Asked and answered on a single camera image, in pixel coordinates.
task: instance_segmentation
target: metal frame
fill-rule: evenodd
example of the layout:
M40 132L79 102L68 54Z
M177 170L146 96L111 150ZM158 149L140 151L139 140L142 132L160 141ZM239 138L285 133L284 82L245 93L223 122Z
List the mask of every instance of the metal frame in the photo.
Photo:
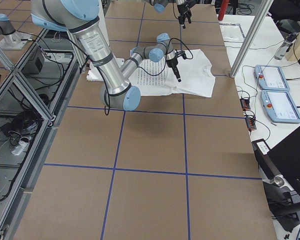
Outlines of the metal frame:
M258 30L263 23L265 16L267 15L272 3L274 0L262 0L260 8L256 14L256 16L253 19L253 22L249 28L249 31L246 35L246 38L242 44L242 47L240 48L240 51L238 55L236 56L236 59L234 60L234 63L232 65L231 71L230 71L230 77L234 78L236 74L239 71L239 68L241 67L242 62L244 61L249 48L255 39L255 36L258 33Z
M36 50L37 44L41 38L43 38L48 30L44 29L37 37L35 42L29 47L29 49L22 55L21 59L16 65L14 65L5 53L0 49L0 61L5 66L6 69L10 71L10 74L6 77L3 84L0 86L0 102L7 94L8 89L14 85L20 93L30 102L30 104L38 111L41 115L43 121L40 130L38 131L36 138L33 141L31 149L27 156L25 157L24 165L20 170L10 192L9 197L5 200L7 207L4 211L0 211L0 239L1 234L3 234L4 239L12 239L13 235L21 221L22 215L28 201L30 199L30 194L34 188L37 179L39 177L40 171L44 165L45 159L49 152L51 143L57 132L55 126L59 125L62 116L65 112L65 108L70 100L70 96L76 86L77 80L80 75L80 66L78 64L78 58L76 56L80 55L80 61L84 64L85 59L81 52L74 54L73 59L70 63L68 71L65 73L64 80L58 87L57 93L54 100L51 102L48 108L39 97L37 92L31 86L30 82L22 74L21 69L29 60L33 51ZM1 168L12 168L17 169L16 166L6 166L0 165Z
M13 71L15 68L14 64L10 61L10 59L5 55L5 53L0 48L0 61L4 65L4 67L10 71Z

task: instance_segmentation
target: metal post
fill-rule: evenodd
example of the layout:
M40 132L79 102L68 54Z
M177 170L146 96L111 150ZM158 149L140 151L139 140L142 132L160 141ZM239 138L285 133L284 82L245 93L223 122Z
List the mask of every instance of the metal post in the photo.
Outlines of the metal post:
M236 74L237 74L242 62L244 61L244 59L248 53L248 50L249 50L255 36L257 35L258 30L259 30L261 24L263 23L264 18L267 15L268 10L269 10L270 6L272 5L273 1L274 0L262 0L260 8L259 8L256 16L254 17L254 20L253 20L251 27L246 35L246 38L242 44L242 47L232 65L231 72L230 72L231 78L234 78L236 76Z
M7 70L13 71L14 65L0 48L0 61Z

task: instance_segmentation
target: connector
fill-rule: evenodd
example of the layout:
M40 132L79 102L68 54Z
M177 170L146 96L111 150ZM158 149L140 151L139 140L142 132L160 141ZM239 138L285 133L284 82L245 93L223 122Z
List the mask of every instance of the connector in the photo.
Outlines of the connector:
M242 111L247 111L247 110L250 110L250 100L247 99L247 98L240 98L240 104L241 104L241 107L242 107Z
M245 123L249 132L256 130L256 120L251 116L245 116Z

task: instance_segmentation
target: robotic arm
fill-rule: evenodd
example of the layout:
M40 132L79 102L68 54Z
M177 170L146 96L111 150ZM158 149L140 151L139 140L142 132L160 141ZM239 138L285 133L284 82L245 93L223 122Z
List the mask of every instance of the robotic arm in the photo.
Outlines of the robotic arm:
M129 60L119 68L114 55L99 28L98 0L32 0L32 21L43 28L68 31L77 36L105 85L100 99L108 107L132 111L140 102L140 90L132 86L129 76L143 59L158 62L166 55L167 65L173 69L177 79L177 57L182 56L173 49L168 34L159 35L154 47L137 47Z
M4 36L5 42L10 46L21 42L21 36L16 32L9 18L2 13L0 13L0 35Z
M146 3L152 5L154 9L158 13L162 13L168 3L169 0L144 0ZM182 26L182 28L186 28L185 22L186 19L188 19L188 23L191 24L191 17L192 13L190 8L192 8L194 5L196 5L196 0L173 0L176 3L176 6L178 8L179 16L178 21L179 24Z
M179 11L179 24L182 26L183 29L186 28L185 21L188 19L188 23L191 24L191 17L192 13L190 8L196 5L195 0L175 0L176 6Z

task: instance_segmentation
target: metal arm segment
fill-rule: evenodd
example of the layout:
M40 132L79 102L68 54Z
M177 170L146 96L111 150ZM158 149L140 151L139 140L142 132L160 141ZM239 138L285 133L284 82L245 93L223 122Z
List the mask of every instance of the metal arm segment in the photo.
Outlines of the metal arm segment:
M134 110L140 102L140 91L123 76L99 28L98 13L98 0L32 0L31 15L35 24L56 31L69 30L81 41L92 64L104 78L107 94L114 99L109 107Z
M190 8L196 5L195 0L175 0L178 12L179 12L179 24L182 26L183 29L186 28L185 22L188 19L188 23L191 24L191 17L192 13Z
M156 10L158 13L162 13L169 3L169 0L143 0L143 1L153 6L154 10Z
M0 13L0 35L7 36L15 32L16 30L14 26L11 24L11 22L9 21L7 15Z

